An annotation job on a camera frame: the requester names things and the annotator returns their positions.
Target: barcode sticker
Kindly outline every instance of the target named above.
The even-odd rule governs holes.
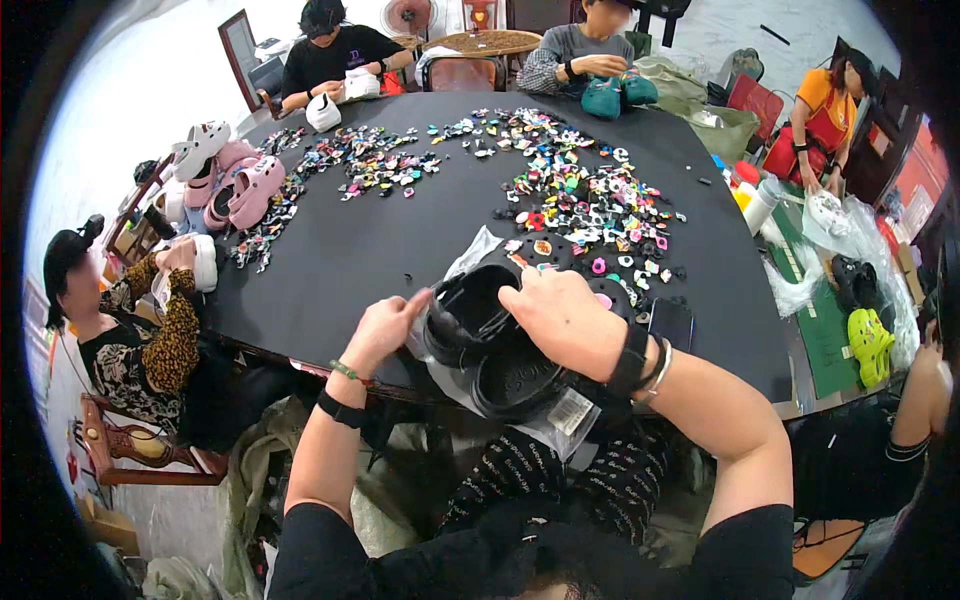
[[[553,407],[546,419],[562,431],[566,436],[572,436],[584,417],[593,408],[593,402],[578,394],[572,388],[567,388],[560,401]]]

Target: silver bangle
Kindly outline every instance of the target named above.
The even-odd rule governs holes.
[[[657,388],[660,386],[663,378],[666,376],[667,370],[670,369],[670,360],[673,358],[673,347],[670,346],[670,340],[663,338],[663,345],[665,346],[664,351],[666,352],[666,357],[663,359],[663,369],[660,369],[660,372],[657,373],[657,380],[654,381],[653,385],[646,390],[640,390],[641,392],[646,392],[646,395],[639,401],[640,404],[648,404],[650,399],[653,396],[657,395]]]

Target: black patterned pants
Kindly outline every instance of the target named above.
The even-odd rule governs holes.
[[[450,497],[439,533],[470,526],[495,504],[538,493],[576,506],[597,529],[640,545],[660,498],[666,448],[652,432],[615,437],[568,486],[556,452],[510,429],[487,443],[480,463]]]

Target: gray shirt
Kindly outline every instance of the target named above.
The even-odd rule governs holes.
[[[586,88],[586,78],[578,82],[557,80],[557,65],[591,54],[622,57],[628,67],[634,63],[634,47],[624,36],[593,39],[584,36],[577,24],[561,25],[547,30],[540,47],[530,53],[517,77],[517,87],[538,94],[569,94],[579,97]]]

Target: black t-shirt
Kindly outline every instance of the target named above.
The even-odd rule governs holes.
[[[364,25],[341,26],[340,33],[326,48],[302,39],[290,49],[280,95],[286,98],[324,82],[339,82],[350,69],[402,51],[403,46]]]
[[[514,597],[545,564],[579,571],[559,581],[594,582],[588,597],[786,600],[792,515],[778,504],[733,516],[701,538],[689,567],[657,569],[625,541],[583,525],[517,527],[502,517],[370,559],[336,513],[302,503],[283,520],[268,600]]]

